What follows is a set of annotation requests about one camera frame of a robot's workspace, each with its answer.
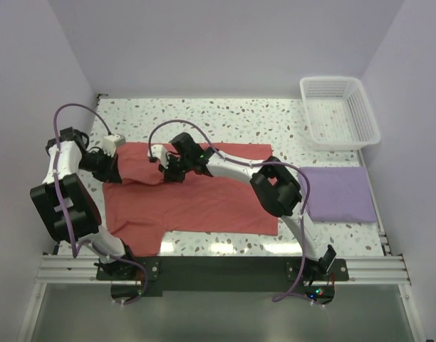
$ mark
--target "orange fabric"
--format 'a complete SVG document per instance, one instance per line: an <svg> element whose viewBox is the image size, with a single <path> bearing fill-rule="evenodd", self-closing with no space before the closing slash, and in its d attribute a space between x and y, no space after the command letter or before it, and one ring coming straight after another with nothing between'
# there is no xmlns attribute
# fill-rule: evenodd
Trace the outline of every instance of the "orange fabric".
<svg viewBox="0 0 436 342"><path fill-rule="evenodd" d="M217 147L249 159L271 155L270 145ZM157 254L164 233L172 230L278 234L277 218L262 209L249 184L193 172L183 183L163 183L144 142L118 148L118 169L123 183L103 184L107 225L136 256Z"/></svg>

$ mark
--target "purple cloth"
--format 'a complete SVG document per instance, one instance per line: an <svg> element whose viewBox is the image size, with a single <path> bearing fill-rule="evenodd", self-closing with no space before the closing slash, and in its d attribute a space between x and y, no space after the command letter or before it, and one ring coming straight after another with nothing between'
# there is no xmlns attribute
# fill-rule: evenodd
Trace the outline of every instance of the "purple cloth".
<svg viewBox="0 0 436 342"><path fill-rule="evenodd" d="M312 221L377 221L364 167L302 167L310 180L306 209ZM302 177L302 191L305 181Z"/></svg>

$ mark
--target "cable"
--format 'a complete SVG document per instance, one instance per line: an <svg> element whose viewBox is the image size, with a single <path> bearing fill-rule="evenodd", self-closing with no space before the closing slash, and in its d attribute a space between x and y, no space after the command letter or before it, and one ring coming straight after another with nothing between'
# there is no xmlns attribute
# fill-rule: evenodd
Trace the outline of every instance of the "cable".
<svg viewBox="0 0 436 342"><path fill-rule="evenodd" d="M76 246L76 237L74 235L73 230L73 224L71 222L71 217L69 215L68 207L66 206L66 203L64 201L63 195L61 194L61 188L60 188L60 180L58 178L58 160L60 158L61 153L61 142L60 142L60 135L58 133L58 114L67 107L80 107L88 110L92 114L94 114L101 122L104 124L105 129L107 130L108 134L112 134L110 132L109 126L107 126L107 123L105 123L104 119L99 115L97 112L95 112L93 109L87 107L86 105L81 105L80 103L67 103L65 105L62 105L59 109L56 110L55 115L53 116L53 131L55 133L55 142L56 142L56 148L57 152L55 153L55 157L53 159L53 182L55 183L55 192L56 196L58 198L58 202L61 206L61 211L63 212L64 219L66 221L66 226L68 228L68 235L69 235L69 241L71 243L71 248L73 250L73 258L76 258L79 252L79 249Z"/></svg>
<svg viewBox="0 0 436 342"><path fill-rule="evenodd" d="M114 260L117 260L117 261L120 261L120 262L124 262L124 263L129 264L129 265L136 266L140 271L142 271L142 274L144 275L144 284L143 284L142 292L140 292L139 296L136 296L133 299L129 299L127 301L121 301L121 304L122 305L128 305L128 304L134 303L137 300L139 300L139 298L144 295L145 291L147 291L147 286L148 286L147 270L145 269L145 267L142 266L141 264L135 262L135 261L126 260L126 259L120 258L119 256L115 256L115 255L112 255L112 254L107 254L104 251L102 251L99 248L97 248L93 243L91 244L91 246L92 246L92 248L94 250L97 251L97 253L102 254L105 257L109 257L111 259L114 259Z"/></svg>
<svg viewBox="0 0 436 342"><path fill-rule="evenodd" d="M265 166L265 165L282 165L282 166L290 167L291 169L294 169L295 171L297 171L305 179L306 194L305 194L305 199L304 199L302 207L301 207L301 239L302 239L302 241L301 241L301 247L302 247L301 267L300 267L299 272L297 274L296 280L294 281L292 286L288 289L288 291L286 291L286 292L284 292L282 294L275 295L272 298L272 301L274 303L276 303L276 302L279 302L279 301L285 299L287 296L290 296L291 294L293 294L292 291L296 288L296 286L299 284L299 282L301 280L302 273L303 273L303 268L305 267L305 260L306 260L306 253L305 253L305 226L303 225L303 214L305 212L306 204L307 204L308 199L310 197L310 188L311 188L311 186L310 186L310 181L309 181L308 177L298 167L296 167L294 165L291 165L291 164L289 164L287 162L260 162L260 163L256 163L256 164L250 165L247 162L242 162L242 161L239 161L239 160L235 160L235 159L232 159L232 158L225 157L225 156L223 156L218 151L218 149L213 145L212 141L207 137L205 132L198 125L195 125L194 123L191 123L190 121L183 120L183 119L173 119L173 120L165 121L163 123L160 123L158 126L156 126L152 130L152 132L150 133L150 135L148 137L148 150L150 151L150 157L153 157L153 153L152 153L152 138L153 138L153 135L162 126L165 126L165 125L167 125L169 123L185 123L185 124L190 125L193 128L195 128L202 135L202 137L204 137L205 141L207 141L207 143L209 144L209 146L211 147L213 152L216 153L223 160L227 160L229 162L233 162L234 164L238 164L238 165L242 165L242 166L250 166L250 167L260 167L260 166Z"/></svg>

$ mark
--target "speckled tabletop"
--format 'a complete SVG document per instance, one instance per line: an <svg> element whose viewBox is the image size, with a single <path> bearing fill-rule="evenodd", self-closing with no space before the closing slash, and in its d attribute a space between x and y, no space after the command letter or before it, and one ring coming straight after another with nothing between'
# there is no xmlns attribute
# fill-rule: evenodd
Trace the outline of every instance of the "speckled tabletop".
<svg viewBox="0 0 436 342"><path fill-rule="evenodd" d="M311 147L301 100L278 99L101 99L98 112L113 133L123 134L127 141L147 141L150 131L159 123L173 118L191 120L204 129L214 142L270 144L274 155L299 167L359 166L355 151L316 151ZM185 125L171 124L159 129L154 143L165 143L188 131L197 142L199 133ZM98 145L105 129L95 121L90 146ZM105 208L101 183L91 174L81 173L105 224ZM382 256L378 224L319 223L321 230L342 257ZM59 254L70 254L70 246L62 243ZM91 254L87 249L81 253ZM292 233L279 221L279 235L168 232L160 255L273 256L300 255L301 248Z"/></svg>

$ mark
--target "folded cloth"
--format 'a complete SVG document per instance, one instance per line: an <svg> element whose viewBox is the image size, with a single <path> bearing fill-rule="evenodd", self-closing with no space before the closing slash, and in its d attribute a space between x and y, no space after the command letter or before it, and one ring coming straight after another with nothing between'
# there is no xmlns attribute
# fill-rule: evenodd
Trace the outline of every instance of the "folded cloth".
<svg viewBox="0 0 436 342"><path fill-rule="evenodd" d="M310 180L306 210L312 221L376 222L364 167L302 167ZM306 189L301 178L301 187Z"/></svg>
<svg viewBox="0 0 436 342"><path fill-rule="evenodd" d="M270 145L216 146L255 160L271 155ZM172 230L278 234L277 218L262 209L249 184L193 172L183 183L164 183L157 164L148 162L143 142L118 148L118 169L123 183L103 184L106 221L110 233L138 257L157 254L164 233Z"/></svg>

